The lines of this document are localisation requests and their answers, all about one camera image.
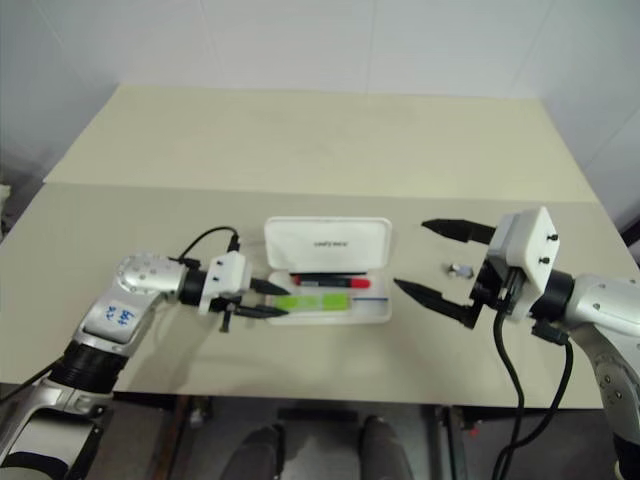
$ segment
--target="white table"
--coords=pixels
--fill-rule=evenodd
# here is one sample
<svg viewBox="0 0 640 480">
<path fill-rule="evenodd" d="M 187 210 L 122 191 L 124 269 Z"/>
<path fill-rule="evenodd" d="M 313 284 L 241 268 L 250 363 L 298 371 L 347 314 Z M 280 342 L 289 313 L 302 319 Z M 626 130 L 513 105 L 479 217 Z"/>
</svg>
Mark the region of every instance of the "white table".
<svg viewBox="0 0 640 480">
<path fill-rule="evenodd" d="M 391 158 L 394 151 L 400 153 Z M 356 182 L 372 165 L 378 170 L 370 182 Z M 495 224 L 506 212 L 543 202 L 561 237 L 557 268 L 638 274 L 533 101 L 127 87 L 48 181 L 0 247 L 6 382 L 26 378 L 64 349 L 127 254 L 175 255 L 207 227 L 232 224 L 243 235 L 243 252 L 266 276 L 262 226 L 272 215 L 387 217 L 394 225 L 389 279 L 419 281 L 458 302 L 472 282 L 449 278 L 442 264 L 477 267 L 485 247 L 438 237 L 419 226 L 422 220 Z M 207 240 L 194 255 L 206 260 L 225 244 L 224 236 Z M 219 319 L 165 307 L 116 388 L 514 404 L 493 347 L 490 311 L 471 331 L 396 287 L 392 301 L 393 318 L 384 325 L 273 327 L 234 319 L 229 335 L 218 333 Z M 527 322 L 508 325 L 505 340 L 527 405 L 542 407 L 557 386 L 563 353 L 529 329 Z M 600 406 L 581 352 L 563 406 Z"/>
</svg>

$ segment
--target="dark pants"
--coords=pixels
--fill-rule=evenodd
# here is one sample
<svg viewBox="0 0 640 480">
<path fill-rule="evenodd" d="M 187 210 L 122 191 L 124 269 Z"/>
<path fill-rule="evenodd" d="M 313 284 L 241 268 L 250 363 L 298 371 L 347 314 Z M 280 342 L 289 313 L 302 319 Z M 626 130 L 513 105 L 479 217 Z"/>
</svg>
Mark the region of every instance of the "dark pants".
<svg viewBox="0 0 640 480">
<path fill-rule="evenodd" d="M 378 417 L 365 422 L 360 438 L 361 480 L 413 480 L 404 448 Z M 220 480 L 273 480 L 282 471 L 284 441 L 277 427 L 249 434 L 234 452 Z"/>
</svg>

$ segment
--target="small metal object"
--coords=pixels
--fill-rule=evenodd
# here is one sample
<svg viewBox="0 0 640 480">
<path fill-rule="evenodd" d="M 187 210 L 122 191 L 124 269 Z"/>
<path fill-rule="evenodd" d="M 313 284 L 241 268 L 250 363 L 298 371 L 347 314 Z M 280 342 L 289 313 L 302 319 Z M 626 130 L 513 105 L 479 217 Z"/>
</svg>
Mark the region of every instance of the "small metal object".
<svg viewBox="0 0 640 480">
<path fill-rule="evenodd" d="M 452 263 L 447 267 L 447 273 L 452 277 L 473 278 L 475 273 L 471 265 Z"/>
</svg>

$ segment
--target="red marker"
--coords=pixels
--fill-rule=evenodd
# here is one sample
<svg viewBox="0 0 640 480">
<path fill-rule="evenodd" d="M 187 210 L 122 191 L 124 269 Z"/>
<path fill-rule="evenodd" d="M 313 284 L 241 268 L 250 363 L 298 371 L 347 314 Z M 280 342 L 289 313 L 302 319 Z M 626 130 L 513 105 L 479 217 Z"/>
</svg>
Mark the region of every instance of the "red marker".
<svg viewBox="0 0 640 480">
<path fill-rule="evenodd" d="M 301 287 L 369 288 L 371 286 L 371 281 L 367 278 L 293 275 L 291 280 Z"/>
</svg>

